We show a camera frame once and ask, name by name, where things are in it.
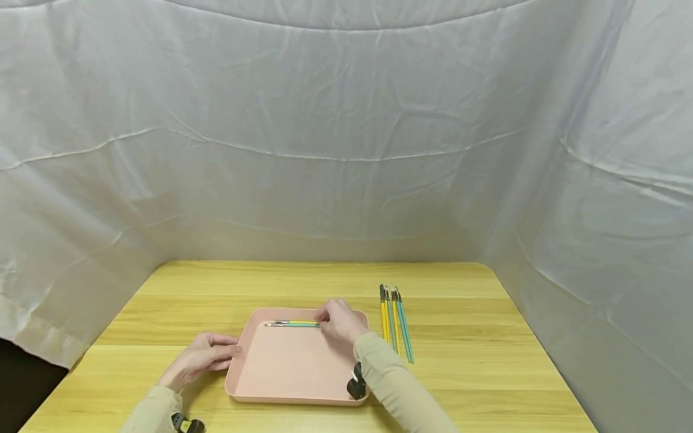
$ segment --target person's left hand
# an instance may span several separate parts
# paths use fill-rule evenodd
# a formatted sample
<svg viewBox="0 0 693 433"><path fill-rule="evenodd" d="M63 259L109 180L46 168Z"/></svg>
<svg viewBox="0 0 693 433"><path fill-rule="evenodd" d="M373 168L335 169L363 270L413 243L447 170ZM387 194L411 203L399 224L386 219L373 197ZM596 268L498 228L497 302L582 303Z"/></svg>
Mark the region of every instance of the person's left hand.
<svg viewBox="0 0 693 433"><path fill-rule="evenodd" d="M228 335L202 333L173 361L157 385L180 392L205 371L229 368L231 358L241 352L238 338Z"/></svg>

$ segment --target wooden table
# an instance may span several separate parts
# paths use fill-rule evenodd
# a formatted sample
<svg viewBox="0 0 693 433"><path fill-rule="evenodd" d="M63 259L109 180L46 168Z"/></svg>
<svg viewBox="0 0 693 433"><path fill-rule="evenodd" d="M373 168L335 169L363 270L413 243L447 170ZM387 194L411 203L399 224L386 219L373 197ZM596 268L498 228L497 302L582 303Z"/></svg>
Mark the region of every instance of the wooden table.
<svg viewBox="0 0 693 433"><path fill-rule="evenodd" d="M22 432L116 432L202 330L239 335L259 307L344 297L380 332L378 285L405 297L410 366L463 432L595 432L493 272L476 263L179 261L155 271ZM374 398L359 408L236 403L224 373L184 392L209 432L397 432Z"/></svg>

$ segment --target hand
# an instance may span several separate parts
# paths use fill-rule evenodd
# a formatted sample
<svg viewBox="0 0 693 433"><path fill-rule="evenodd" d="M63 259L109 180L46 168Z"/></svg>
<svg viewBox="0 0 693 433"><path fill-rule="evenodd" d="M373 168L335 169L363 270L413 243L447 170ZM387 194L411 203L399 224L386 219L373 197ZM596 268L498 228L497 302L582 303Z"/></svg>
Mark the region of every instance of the hand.
<svg viewBox="0 0 693 433"><path fill-rule="evenodd" d="M330 299L318 308L314 320L320 324L320 328L336 339L343 339L352 344L368 332L358 316L349 304L342 299Z"/></svg>
<svg viewBox="0 0 693 433"><path fill-rule="evenodd" d="M229 368L231 358L241 352L238 338L212 333L199 334L173 361L157 385L180 392L205 371Z"/></svg>

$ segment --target finger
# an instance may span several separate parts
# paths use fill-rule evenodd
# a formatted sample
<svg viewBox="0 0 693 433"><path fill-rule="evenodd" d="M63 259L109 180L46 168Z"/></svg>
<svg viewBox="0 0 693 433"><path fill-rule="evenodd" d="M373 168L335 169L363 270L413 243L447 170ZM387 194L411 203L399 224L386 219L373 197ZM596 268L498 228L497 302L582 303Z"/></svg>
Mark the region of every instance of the finger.
<svg viewBox="0 0 693 433"><path fill-rule="evenodd" d="M231 360L212 362L212 364L207 367L207 370L209 370L209 371L227 370L229 368L229 365L231 365Z"/></svg>
<svg viewBox="0 0 693 433"><path fill-rule="evenodd" d="M339 298L339 299L337 300L337 303L340 304L342 307L348 309L348 310L351 309L351 306L349 305L348 302L346 302L346 301L344 300L344 298Z"/></svg>
<svg viewBox="0 0 693 433"><path fill-rule="evenodd" d="M240 355L243 349L240 346L213 346L209 348L210 364L213 362L230 360Z"/></svg>
<svg viewBox="0 0 693 433"><path fill-rule="evenodd" d="M317 312L315 313L315 316L313 316L313 320L316 322L321 322L321 321L327 321L330 319L330 312L328 311L328 303L330 301L327 301L326 303L322 304L320 308L317 309Z"/></svg>
<svg viewBox="0 0 693 433"><path fill-rule="evenodd" d="M224 344L225 346L238 344L238 338L232 337L231 335L207 333L207 338L207 341L209 341L210 345L212 346L215 346L216 344Z"/></svg>
<svg viewBox="0 0 693 433"><path fill-rule="evenodd" d="M324 334L327 334L327 335L331 335L331 334L332 334L332 332L331 332L332 328L330 327L330 322L329 322L329 321L321 321L321 322L319 323L319 325L320 325L320 329L322 330L322 332L323 332Z"/></svg>

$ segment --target person's right hand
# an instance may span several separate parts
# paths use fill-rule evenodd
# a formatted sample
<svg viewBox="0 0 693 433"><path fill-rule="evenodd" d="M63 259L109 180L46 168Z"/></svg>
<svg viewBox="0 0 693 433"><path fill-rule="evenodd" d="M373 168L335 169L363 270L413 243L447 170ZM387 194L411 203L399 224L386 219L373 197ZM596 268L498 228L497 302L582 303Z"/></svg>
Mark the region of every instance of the person's right hand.
<svg viewBox="0 0 693 433"><path fill-rule="evenodd" d="M330 299L318 308L314 317L320 328L329 336L351 344L368 332L349 304L342 299Z"/></svg>

